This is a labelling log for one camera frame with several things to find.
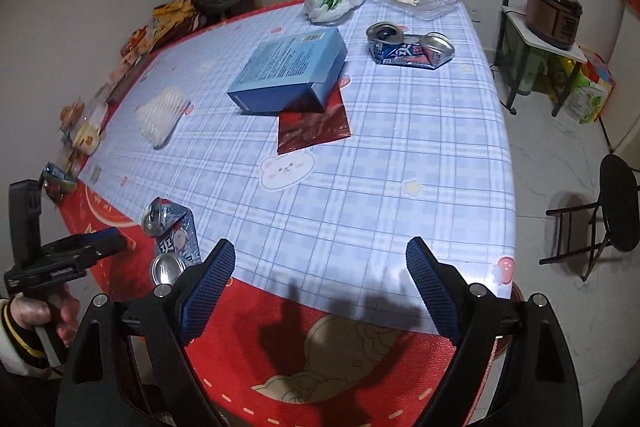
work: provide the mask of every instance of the white shelf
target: white shelf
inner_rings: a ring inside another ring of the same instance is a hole
[[[522,37],[522,40],[524,40],[529,46],[545,52],[553,53],[554,55],[559,55],[560,57],[566,57],[570,58],[571,60],[576,60],[581,64],[587,63],[587,58],[584,56],[584,53],[580,50],[578,45],[575,44],[575,42],[569,50],[561,50],[560,48],[556,48],[552,44],[549,44],[548,42],[545,42],[541,38],[535,36],[531,32],[531,30],[527,28],[524,17],[519,13],[516,13],[518,10],[516,10],[516,12],[513,12],[511,10],[513,10],[513,8],[510,8],[508,6],[502,7],[502,11],[505,12],[507,18],[513,23],[516,30]]]

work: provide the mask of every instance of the power outlet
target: power outlet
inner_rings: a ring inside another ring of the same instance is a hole
[[[482,20],[480,19],[480,11],[476,8],[469,9],[469,16],[471,17],[471,22],[482,22]]]

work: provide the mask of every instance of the hand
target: hand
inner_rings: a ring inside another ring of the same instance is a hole
[[[69,288],[65,284],[61,293],[62,305],[60,313],[55,313],[56,333],[66,347],[71,345],[78,331],[78,313],[80,301],[71,296]],[[33,330],[34,326],[41,326],[51,321],[51,310],[46,302],[30,299],[22,295],[11,301],[9,309],[15,322],[27,330]]]

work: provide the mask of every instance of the can lid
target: can lid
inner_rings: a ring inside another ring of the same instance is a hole
[[[388,42],[389,44],[402,44],[404,33],[391,22],[377,22],[367,29],[369,39]]]
[[[174,284],[186,266],[184,261],[170,253],[161,253],[151,264],[151,279],[155,284]]]

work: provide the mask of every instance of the white tile floor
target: white tile floor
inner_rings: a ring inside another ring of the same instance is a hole
[[[611,386],[640,356],[640,248],[635,254],[608,248],[586,283],[576,274],[581,262],[538,264],[551,254],[556,231],[546,209],[595,201],[607,147],[599,124],[577,124],[563,110],[551,117],[552,103],[543,94],[517,96],[514,107],[516,116],[503,110],[516,189],[514,280],[526,298],[540,292],[553,305],[574,359],[588,427]],[[585,246],[586,238],[580,239]],[[474,419],[485,416],[503,361],[500,357],[492,367]]]

